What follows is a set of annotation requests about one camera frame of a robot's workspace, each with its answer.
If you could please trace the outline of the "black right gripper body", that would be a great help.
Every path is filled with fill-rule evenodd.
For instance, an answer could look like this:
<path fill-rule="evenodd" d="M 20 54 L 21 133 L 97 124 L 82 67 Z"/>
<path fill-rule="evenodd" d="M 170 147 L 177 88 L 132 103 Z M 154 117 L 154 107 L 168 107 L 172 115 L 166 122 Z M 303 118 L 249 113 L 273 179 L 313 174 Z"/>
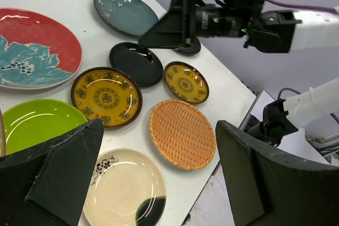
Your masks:
<path fill-rule="evenodd" d="M 291 10 L 262 12 L 266 0 L 196 0 L 196 37 L 247 37 L 244 48 L 290 51 L 297 20 Z"/>

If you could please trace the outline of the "blue-grey plate with blossoms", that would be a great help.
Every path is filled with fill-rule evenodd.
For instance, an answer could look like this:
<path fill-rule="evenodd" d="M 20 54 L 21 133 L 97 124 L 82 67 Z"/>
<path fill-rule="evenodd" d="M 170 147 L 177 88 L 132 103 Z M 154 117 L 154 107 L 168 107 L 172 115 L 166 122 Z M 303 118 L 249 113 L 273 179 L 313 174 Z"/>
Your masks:
<path fill-rule="evenodd" d="M 93 0 L 93 4 L 106 23 L 129 35 L 140 37 L 159 21 L 141 0 Z"/>

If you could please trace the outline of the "lime green plate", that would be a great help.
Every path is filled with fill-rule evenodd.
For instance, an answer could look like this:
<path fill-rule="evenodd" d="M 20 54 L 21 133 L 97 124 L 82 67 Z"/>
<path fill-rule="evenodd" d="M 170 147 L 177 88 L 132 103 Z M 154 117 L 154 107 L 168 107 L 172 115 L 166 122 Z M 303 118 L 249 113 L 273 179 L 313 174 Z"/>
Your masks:
<path fill-rule="evenodd" d="M 68 103 L 38 99 L 18 104 L 3 113 L 6 154 L 24 150 L 62 135 L 87 118 Z"/>

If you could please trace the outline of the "large yellow patterned plate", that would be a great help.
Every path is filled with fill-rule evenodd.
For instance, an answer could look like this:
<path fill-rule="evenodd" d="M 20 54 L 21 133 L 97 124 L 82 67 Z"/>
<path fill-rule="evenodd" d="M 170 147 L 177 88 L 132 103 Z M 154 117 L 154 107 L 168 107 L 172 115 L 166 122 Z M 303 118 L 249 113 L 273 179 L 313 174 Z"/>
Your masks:
<path fill-rule="evenodd" d="M 138 85 L 127 74 L 108 67 L 81 73 L 74 80 L 70 95 L 73 106 L 88 120 L 100 119 L 109 129 L 132 123 L 143 105 Z"/>

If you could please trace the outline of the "cream plate with dark glaze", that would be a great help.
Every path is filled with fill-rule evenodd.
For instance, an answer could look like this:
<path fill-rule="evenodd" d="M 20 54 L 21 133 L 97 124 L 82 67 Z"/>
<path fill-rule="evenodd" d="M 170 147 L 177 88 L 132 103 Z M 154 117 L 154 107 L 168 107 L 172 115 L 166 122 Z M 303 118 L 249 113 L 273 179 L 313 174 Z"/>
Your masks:
<path fill-rule="evenodd" d="M 165 210 L 166 185 L 143 153 L 112 149 L 95 164 L 83 213 L 90 225 L 157 225 Z"/>

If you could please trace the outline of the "red plate with blue flower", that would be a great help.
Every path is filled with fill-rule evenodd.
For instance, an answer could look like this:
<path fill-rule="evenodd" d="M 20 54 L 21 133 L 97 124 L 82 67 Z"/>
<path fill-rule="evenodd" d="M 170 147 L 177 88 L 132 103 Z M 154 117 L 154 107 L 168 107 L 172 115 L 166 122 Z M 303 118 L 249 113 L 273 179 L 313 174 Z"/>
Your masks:
<path fill-rule="evenodd" d="M 46 89 L 71 79 L 82 49 L 63 24 L 42 14 L 1 8 L 1 86 Z"/>

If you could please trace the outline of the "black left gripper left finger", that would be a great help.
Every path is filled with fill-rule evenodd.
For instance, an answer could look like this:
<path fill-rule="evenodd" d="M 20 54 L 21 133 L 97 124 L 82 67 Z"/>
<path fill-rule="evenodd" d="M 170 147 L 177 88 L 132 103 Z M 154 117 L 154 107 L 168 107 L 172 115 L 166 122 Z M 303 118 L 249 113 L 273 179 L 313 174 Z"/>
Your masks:
<path fill-rule="evenodd" d="M 94 119 L 1 157 L 1 225 L 78 225 L 103 133 Z"/>

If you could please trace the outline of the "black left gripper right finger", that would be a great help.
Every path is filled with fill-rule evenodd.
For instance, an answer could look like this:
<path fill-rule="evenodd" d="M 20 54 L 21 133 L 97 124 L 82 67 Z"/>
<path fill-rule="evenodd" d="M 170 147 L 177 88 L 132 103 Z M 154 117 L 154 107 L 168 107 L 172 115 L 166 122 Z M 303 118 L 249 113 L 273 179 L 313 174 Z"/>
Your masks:
<path fill-rule="evenodd" d="M 338 168 L 251 137 L 227 121 L 216 141 L 236 225 L 338 225 Z"/>

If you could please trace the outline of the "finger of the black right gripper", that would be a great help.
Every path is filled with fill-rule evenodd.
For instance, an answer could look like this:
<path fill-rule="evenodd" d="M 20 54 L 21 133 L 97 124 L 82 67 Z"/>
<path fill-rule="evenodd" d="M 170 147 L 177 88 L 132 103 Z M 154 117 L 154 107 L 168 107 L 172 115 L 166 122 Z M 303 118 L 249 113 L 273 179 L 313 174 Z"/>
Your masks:
<path fill-rule="evenodd" d="M 195 38 L 195 0 L 172 0 L 169 10 L 153 25 L 138 44 L 142 48 L 188 48 Z"/>

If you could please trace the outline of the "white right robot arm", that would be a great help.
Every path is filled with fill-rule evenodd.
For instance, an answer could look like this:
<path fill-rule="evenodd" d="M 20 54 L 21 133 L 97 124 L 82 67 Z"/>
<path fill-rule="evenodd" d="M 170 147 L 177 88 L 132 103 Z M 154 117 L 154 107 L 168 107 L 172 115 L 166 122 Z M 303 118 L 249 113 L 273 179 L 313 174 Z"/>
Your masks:
<path fill-rule="evenodd" d="M 171 0 L 156 0 L 164 9 Z M 281 3 L 334 7 L 338 0 L 275 0 Z M 289 87 L 305 92 L 338 77 L 338 48 L 308 49 L 290 54 L 264 54 L 252 47 L 243 48 L 244 39 L 201 38 L 201 43 L 233 74 L 255 92 L 262 89 L 276 96 Z M 338 133 L 338 124 L 324 116 L 305 127 L 316 138 Z"/>

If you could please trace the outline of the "woven wicker plate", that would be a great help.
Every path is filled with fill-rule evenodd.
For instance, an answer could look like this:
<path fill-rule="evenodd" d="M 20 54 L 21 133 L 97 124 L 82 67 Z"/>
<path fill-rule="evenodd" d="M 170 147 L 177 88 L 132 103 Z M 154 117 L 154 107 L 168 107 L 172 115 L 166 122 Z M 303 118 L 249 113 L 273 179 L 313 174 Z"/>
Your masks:
<path fill-rule="evenodd" d="M 216 137 L 208 119 L 193 105 L 165 100 L 151 112 L 149 131 L 159 153 L 184 170 L 206 167 L 216 151 Z"/>

